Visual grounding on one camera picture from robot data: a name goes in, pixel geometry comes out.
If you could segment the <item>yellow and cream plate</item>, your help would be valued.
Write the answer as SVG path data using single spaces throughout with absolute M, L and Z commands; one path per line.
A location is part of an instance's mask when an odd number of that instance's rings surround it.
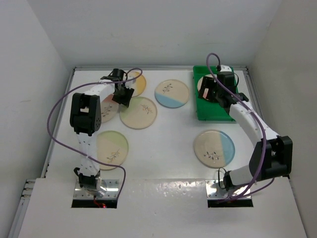
M 127 79 L 129 80 L 129 79 L 135 78 L 139 74 L 140 73 L 137 71 L 130 71 L 127 73 Z M 134 93 L 132 97 L 140 96 L 146 89 L 146 85 L 147 85 L 147 82 L 143 75 L 136 78 L 136 82 L 133 84 Z

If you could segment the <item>pink and cream plate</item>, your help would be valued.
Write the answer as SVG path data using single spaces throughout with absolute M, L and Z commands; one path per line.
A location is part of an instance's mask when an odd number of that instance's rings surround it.
M 111 120 L 118 112 L 119 104 L 113 101 L 112 98 L 113 94 L 110 94 L 101 102 L 102 123 Z
M 206 101 L 209 101 L 211 103 L 216 103 L 217 100 L 214 97 L 214 90 L 216 89 L 217 83 L 216 81 L 213 79 L 213 76 L 211 74 L 205 75 L 203 77 L 201 77 L 197 83 L 197 90 L 198 90 L 198 95 L 200 95 L 200 90 L 201 90 L 201 86 L 202 86 L 202 82 L 203 79 L 207 77 L 207 78 L 211 78 L 211 83 L 210 83 L 210 87 L 207 87 L 204 89 L 204 92 L 202 94 L 202 96 L 198 96 L 199 98 L 205 99 Z

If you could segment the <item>green and cream plate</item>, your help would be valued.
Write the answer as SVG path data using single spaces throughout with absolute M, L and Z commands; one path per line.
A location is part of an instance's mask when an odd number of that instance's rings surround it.
M 120 166 L 128 151 L 128 141 L 118 131 L 104 131 L 97 136 L 97 159 L 102 163 Z
M 155 103 L 147 97 L 134 97 L 129 107 L 120 108 L 121 121 L 131 129 L 144 129 L 151 126 L 157 118 Z

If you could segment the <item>blue and cream plate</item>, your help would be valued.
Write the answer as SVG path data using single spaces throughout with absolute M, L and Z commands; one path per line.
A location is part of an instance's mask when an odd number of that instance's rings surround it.
M 155 88 L 154 94 L 162 106 L 172 109 L 184 106 L 190 97 L 188 86 L 176 79 L 161 82 Z
M 214 169 L 226 167 L 235 156 L 232 139 L 220 130 L 203 131 L 194 139 L 193 148 L 198 160 Z

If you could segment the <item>green and cream plate front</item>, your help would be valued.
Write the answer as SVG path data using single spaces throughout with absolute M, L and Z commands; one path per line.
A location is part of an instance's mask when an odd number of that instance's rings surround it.
M 120 166 L 128 151 L 128 141 L 118 131 L 104 131 L 97 136 L 97 159 L 102 163 Z

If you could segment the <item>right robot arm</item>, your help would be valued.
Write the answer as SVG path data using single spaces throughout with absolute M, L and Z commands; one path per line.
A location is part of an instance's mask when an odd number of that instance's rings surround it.
M 248 165 L 227 171 L 223 185 L 227 191 L 256 181 L 288 176 L 292 170 L 293 142 L 272 130 L 254 111 L 244 93 L 236 91 L 235 74 L 220 72 L 202 79 L 198 97 L 217 102 L 244 130 L 254 146 Z

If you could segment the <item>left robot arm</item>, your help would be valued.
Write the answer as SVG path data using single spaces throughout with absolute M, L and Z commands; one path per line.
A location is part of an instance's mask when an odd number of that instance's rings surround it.
M 80 187 L 89 192 L 97 193 L 101 190 L 100 164 L 97 162 L 97 131 L 102 124 L 101 102 L 112 96 L 114 102 L 128 107 L 134 93 L 131 88 L 133 81 L 127 72 L 115 68 L 89 90 L 72 96 L 70 125 L 77 135 L 80 152 L 83 154 L 80 166 L 74 172 Z

